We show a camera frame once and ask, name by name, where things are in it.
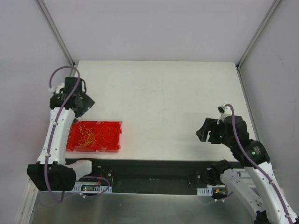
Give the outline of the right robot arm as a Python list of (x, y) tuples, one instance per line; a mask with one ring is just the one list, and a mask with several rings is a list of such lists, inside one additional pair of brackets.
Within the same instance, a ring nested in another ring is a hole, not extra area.
[(200, 141), (223, 144), (244, 167), (256, 190), (241, 179), (227, 160), (211, 165), (200, 176), (208, 185), (223, 183), (246, 207), (256, 224), (297, 224), (299, 216), (293, 211), (275, 178), (272, 164), (263, 144), (250, 139), (247, 124), (240, 116), (224, 119), (206, 118), (196, 132)]

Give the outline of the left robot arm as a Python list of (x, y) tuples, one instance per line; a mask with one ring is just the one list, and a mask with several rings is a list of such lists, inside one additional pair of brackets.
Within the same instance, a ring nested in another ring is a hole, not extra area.
[(67, 165), (65, 151), (73, 122), (94, 105), (86, 93), (85, 81), (67, 77), (64, 87), (50, 99), (50, 124), (42, 151), (27, 174), (40, 191), (70, 191), (84, 177), (93, 182), (99, 171), (90, 159), (79, 159)]

